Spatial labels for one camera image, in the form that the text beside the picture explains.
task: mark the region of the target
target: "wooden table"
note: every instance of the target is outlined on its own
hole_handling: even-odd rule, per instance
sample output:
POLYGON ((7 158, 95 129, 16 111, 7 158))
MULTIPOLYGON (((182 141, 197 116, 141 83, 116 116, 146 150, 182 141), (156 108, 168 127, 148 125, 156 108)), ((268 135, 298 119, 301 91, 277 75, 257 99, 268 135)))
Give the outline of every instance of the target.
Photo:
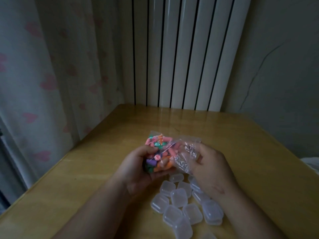
MULTIPOLYGON (((0 217, 0 238, 50 238, 120 165, 151 130, 191 135, 222 151, 254 201, 290 238, 319 238, 319 177, 254 122, 239 114, 119 105, 84 140, 0 217)), ((117 238, 174 238, 162 215, 150 207, 162 180, 130 204, 117 238)), ((204 221, 193 238, 212 231, 204 221)))

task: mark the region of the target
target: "white curtain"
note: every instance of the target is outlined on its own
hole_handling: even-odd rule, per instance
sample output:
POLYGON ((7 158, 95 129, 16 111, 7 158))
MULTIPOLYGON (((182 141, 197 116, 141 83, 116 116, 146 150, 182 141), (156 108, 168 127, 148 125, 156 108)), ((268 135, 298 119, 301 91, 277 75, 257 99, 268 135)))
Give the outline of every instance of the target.
POLYGON ((30 187, 123 103, 117 0, 0 0, 0 128, 30 187))

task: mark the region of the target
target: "radiator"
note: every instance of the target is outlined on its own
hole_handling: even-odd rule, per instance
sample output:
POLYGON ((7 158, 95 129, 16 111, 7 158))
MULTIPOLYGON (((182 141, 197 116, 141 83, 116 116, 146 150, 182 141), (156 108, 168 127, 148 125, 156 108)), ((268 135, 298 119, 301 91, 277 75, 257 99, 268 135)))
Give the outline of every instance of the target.
POLYGON ((219 111, 250 0, 120 0, 126 103, 219 111))

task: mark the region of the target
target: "plastic bag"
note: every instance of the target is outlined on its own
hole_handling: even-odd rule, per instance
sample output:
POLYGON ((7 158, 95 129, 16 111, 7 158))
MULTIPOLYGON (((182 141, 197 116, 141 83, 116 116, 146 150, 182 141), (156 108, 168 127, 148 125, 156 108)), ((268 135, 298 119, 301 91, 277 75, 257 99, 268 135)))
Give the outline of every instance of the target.
POLYGON ((195 147, 199 142, 201 142, 201 139, 196 137, 180 136, 172 138, 151 131, 145 144, 159 149, 155 154, 149 155, 144 160, 144 170, 152 173, 170 169, 174 166, 185 173, 191 174, 189 162, 190 160, 197 160, 199 153, 195 147))

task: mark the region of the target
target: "wall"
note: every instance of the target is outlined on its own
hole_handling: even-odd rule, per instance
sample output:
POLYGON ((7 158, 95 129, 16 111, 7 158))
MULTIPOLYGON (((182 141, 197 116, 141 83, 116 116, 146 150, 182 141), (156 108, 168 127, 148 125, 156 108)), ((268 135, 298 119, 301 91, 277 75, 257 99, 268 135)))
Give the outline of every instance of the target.
POLYGON ((319 0, 252 0, 222 111, 319 156, 319 0))

